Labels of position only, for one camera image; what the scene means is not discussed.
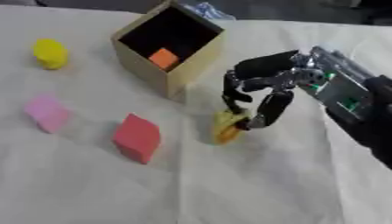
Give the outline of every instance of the robotic arm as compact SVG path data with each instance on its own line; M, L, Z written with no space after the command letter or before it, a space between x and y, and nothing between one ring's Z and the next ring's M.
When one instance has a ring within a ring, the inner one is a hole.
M252 102L246 93L270 88L257 114L235 124L239 130L260 129L280 117L296 87L325 105L343 130L392 169L392 80L374 77L340 52L315 46L309 54L291 51L244 60L225 74L222 98L239 115L246 109L237 102Z
M233 113L240 114L243 108L236 101L252 102L244 93L272 89L255 117L236 124L241 130L274 123L292 102L291 90L295 87L302 88L337 117L356 123L364 120L372 108L373 97L364 82L373 77L340 52L315 46L309 55L292 51L242 61L226 73L222 98Z

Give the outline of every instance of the pink sponge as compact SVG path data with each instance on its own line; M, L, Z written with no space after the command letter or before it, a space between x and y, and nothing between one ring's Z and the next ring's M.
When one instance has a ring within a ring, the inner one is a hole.
M113 142L124 156L147 164L159 146L159 128L147 120L129 114L115 131Z
M58 131L69 117L69 111L49 94L39 95L29 101L24 107L24 112L48 133Z

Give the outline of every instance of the table surface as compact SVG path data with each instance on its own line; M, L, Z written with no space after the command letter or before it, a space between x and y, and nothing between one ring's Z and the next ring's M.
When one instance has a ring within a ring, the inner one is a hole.
M0 6L2 223L392 222L392 172L301 90L272 127L225 146L210 140L212 114L224 109L222 75L238 61L322 45L388 74L390 28L217 21L226 29L221 56L175 102L117 62L109 38L138 17ZM37 66L38 38L62 42L69 65ZM71 110L58 134L41 132L22 112L40 93ZM147 165L120 156L110 142L128 113L160 127L161 146Z

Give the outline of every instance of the open box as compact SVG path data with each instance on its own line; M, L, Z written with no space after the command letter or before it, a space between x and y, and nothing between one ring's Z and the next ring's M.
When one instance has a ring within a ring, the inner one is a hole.
M127 70L170 98L218 57L222 32L218 25L169 1L115 33L112 42ZM161 48L178 58L170 70L149 60Z

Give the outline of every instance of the red foam block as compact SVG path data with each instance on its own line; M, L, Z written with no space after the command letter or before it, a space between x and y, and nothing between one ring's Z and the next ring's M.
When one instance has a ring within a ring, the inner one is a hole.
M160 143L159 127L129 114L115 131L113 142L124 156L147 164Z

